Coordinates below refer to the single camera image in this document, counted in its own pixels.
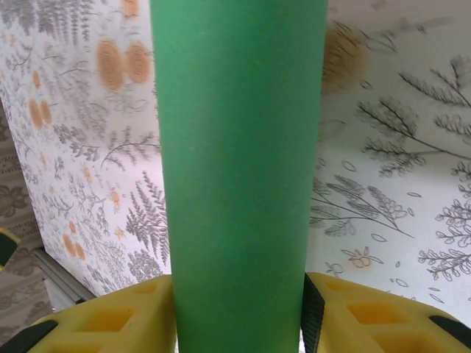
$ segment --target wallpaper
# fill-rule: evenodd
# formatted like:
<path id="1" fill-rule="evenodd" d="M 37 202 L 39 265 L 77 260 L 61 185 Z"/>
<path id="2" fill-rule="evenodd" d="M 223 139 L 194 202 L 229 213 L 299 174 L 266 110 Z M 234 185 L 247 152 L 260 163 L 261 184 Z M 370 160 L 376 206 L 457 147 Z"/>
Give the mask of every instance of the wallpaper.
<path id="1" fill-rule="evenodd" d="M 467 324 L 470 13 L 330 1 L 307 264 Z M 0 0 L 0 16 L 0 99 L 47 252 L 96 295 L 168 273 L 148 1 Z"/>
<path id="2" fill-rule="evenodd" d="M 168 273 L 149 4 L 0 0 L 0 45 L 46 251 L 96 295 Z"/>
<path id="3" fill-rule="evenodd" d="M 471 325 L 471 2 L 443 4 L 330 2 L 307 269 Z"/>

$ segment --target fabric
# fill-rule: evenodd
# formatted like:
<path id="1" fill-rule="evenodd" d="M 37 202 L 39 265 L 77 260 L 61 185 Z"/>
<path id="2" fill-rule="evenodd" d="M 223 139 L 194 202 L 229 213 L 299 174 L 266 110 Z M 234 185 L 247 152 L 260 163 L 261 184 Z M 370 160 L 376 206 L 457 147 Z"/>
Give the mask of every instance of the fabric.
<path id="1" fill-rule="evenodd" d="M 471 325 L 471 3 L 443 4 L 330 3 L 307 269 Z"/>
<path id="2" fill-rule="evenodd" d="M 0 224 L 21 242 L 0 271 L 0 345 L 52 312 L 32 250 L 41 245 L 15 145 L 0 105 Z M 5 246 L 0 239 L 0 247 Z"/>
<path id="3" fill-rule="evenodd" d="M 149 5 L 1 0 L 0 98 L 46 251 L 96 295 L 169 272 Z"/>

